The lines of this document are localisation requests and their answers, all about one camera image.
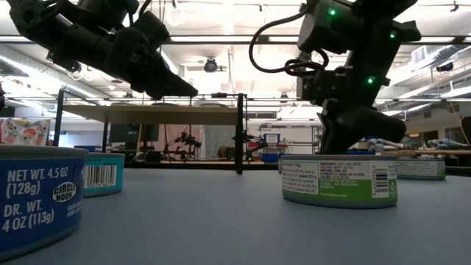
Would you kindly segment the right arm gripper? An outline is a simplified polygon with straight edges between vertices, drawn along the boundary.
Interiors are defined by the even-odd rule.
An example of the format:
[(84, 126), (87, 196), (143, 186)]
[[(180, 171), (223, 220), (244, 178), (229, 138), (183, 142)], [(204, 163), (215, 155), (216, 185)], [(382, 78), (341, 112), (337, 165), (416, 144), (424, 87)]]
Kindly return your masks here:
[(320, 154), (344, 154), (366, 136), (389, 141), (403, 138), (405, 123), (373, 107), (382, 81), (381, 77), (359, 75), (352, 69), (316, 75), (316, 101), (322, 106)]

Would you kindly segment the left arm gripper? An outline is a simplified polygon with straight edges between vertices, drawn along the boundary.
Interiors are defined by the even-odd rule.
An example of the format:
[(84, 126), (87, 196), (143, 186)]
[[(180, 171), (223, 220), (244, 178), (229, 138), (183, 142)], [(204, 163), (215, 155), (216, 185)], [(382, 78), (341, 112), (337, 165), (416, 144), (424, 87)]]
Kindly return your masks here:
[(154, 99), (198, 94), (194, 86), (169, 69), (157, 49), (150, 48), (146, 37), (132, 26), (110, 34), (74, 24), (50, 55), (52, 62), (69, 71), (84, 63)]

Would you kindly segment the green label tuna can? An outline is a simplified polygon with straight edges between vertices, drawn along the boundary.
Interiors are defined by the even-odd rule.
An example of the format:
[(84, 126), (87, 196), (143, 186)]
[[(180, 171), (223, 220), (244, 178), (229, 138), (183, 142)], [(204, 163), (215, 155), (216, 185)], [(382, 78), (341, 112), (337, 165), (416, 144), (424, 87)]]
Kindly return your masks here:
[(445, 180), (446, 166), (442, 159), (399, 159), (397, 178), (404, 180)]
[(284, 155), (284, 199), (329, 208), (378, 209), (398, 201), (397, 159), (382, 155)]

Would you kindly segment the dark monitor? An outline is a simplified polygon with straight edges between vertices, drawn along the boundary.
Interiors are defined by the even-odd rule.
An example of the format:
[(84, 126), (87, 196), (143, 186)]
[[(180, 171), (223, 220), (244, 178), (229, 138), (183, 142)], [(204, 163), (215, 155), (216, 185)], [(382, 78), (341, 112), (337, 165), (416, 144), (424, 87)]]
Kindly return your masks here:
[(135, 149), (138, 143), (159, 141), (159, 128), (158, 124), (111, 124), (108, 141)]

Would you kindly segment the wooden workbench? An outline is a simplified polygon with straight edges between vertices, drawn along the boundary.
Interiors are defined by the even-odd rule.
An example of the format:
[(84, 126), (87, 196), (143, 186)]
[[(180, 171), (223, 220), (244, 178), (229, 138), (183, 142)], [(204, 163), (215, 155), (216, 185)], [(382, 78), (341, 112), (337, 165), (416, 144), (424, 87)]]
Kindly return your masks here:
[(471, 156), (471, 150), (446, 150), (446, 149), (399, 149), (382, 151), (382, 155), (418, 156), (418, 155), (445, 155), (445, 156)]

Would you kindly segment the teal label tuna can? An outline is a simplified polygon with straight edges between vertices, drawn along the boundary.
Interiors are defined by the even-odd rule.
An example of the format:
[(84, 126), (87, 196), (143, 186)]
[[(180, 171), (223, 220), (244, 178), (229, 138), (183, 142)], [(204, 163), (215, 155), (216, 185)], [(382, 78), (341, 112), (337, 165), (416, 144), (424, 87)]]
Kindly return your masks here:
[(84, 167), (84, 197), (120, 193), (124, 187), (124, 154), (92, 152)]

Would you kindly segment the overhead LED light bar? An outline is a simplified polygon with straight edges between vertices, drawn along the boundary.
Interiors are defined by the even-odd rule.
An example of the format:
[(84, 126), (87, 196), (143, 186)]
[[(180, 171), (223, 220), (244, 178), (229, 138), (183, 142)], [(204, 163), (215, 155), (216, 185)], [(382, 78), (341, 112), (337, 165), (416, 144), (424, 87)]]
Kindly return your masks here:
[[(249, 45), (251, 35), (171, 35), (163, 43), (166, 45)], [(260, 35), (256, 44), (294, 45), (297, 35)], [(32, 41), (20, 35), (0, 35), (1, 44), (31, 44)], [(421, 40), (403, 41), (404, 45), (471, 45), (471, 35), (425, 35)]]

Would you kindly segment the blue table mat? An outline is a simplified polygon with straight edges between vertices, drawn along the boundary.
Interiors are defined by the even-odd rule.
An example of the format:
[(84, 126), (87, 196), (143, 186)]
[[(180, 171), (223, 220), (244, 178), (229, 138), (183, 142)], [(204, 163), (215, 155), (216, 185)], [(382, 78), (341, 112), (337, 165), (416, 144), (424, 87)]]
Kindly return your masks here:
[(72, 236), (2, 265), (471, 265), (471, 177), (400, 180), (379, 210), (289, 202), (276, 171), (125, 177)]

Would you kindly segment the floral pattern box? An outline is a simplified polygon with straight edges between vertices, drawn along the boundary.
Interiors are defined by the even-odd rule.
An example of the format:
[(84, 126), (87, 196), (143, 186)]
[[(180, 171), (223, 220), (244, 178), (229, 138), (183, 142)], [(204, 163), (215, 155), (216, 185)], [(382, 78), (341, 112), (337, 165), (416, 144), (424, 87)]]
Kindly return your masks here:
[(50, 119), (0, 119), (0, 143), (46, 146), (50, 124)]

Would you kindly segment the dark blue label tuna can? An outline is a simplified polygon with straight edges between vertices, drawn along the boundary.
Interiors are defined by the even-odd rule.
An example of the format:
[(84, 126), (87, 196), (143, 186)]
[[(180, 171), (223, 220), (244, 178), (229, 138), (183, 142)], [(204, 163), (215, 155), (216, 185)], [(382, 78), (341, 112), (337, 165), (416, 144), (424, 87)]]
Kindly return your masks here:
[(77, 230), (87, 156), (86, 149), (0, 144), (0, 262)]

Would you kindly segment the wooden shelf with black frame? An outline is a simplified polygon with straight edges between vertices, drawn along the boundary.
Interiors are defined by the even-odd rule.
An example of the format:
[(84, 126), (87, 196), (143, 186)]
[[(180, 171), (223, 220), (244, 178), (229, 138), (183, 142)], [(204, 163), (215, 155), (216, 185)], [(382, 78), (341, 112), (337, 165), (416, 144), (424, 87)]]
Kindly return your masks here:
[(100, 121), (104, 124), (102, 151), (106, 151), (108, 124), (187, 124), (187, 125), (233, 125), (235, 127), (235, 160), (231, 163), (130, 163), (133, 169), (215, 169), (232, 170), (242, 174), (243, 164), (243, 93), (235, 94), (235, 108), (223, 107), (155, 107), (146, 105), (101, 106), (96, 99), (81, 98), (86, 105), (66, 105), (65, 95), (68, 91), (61, 89), (57, 96), (57, 111), (54, 126), (55, 146), (60, 142), (60, 131), (63, 112), (81, 115), (87, 119)]

